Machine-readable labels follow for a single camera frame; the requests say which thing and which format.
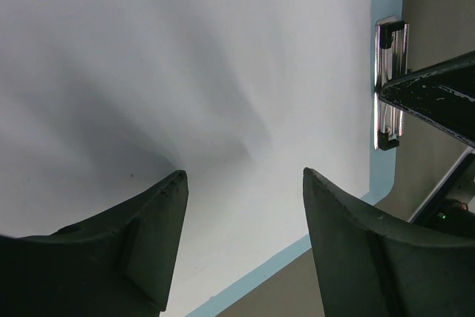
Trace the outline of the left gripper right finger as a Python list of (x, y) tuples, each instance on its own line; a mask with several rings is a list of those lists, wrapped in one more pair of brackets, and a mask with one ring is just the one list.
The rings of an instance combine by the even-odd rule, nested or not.
[(326, 316), (472, 316), (474, 240), (408, 223), (304, 169)]

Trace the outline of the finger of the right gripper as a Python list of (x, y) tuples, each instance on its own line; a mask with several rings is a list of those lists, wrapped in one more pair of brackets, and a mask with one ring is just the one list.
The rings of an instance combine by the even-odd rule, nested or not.
[(474, 145), (473, 51), (390, 80), (379, 97), (465, 145)]

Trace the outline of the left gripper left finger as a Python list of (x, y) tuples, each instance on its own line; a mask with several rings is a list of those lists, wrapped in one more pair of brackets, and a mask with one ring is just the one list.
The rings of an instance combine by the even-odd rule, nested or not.
[(52, 235), (1, 238), (3, 316), (158, 316), (188, 202), (183, 170)]

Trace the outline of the light blue clipboard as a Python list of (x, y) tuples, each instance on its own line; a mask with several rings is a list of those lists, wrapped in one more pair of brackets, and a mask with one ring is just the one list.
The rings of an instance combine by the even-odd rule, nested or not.
[[(402, 16), (403, 0), (371, 0), (372, 37), (376, 22), (388, 16)], [(385, 198), (393, 187), (396, 169), (396, 150), (370, 149), (370, 190), (362, 200), (374, 205)], [(289, 245), (268, 261), (231, 284), (222, 292), (189, 313), (190, 316), (217, 316), (239, 299), (259, 287), (311, 248), (308, 235)]]

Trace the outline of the white paper sheet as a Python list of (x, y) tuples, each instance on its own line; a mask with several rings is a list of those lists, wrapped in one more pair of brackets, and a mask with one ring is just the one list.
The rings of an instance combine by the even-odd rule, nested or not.
[(307, 233), (305, 168), (370, 185), (371, 0), (1, 0), (1, 232), (46, 235), (177, 169), (166, 309)]

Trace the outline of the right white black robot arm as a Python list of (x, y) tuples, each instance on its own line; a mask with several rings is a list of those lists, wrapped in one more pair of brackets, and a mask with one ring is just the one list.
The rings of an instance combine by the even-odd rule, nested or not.
[(468, 146), (410, 222), (474, 237), (474, 52), (389, 81), (382, 102), (429, 123)]

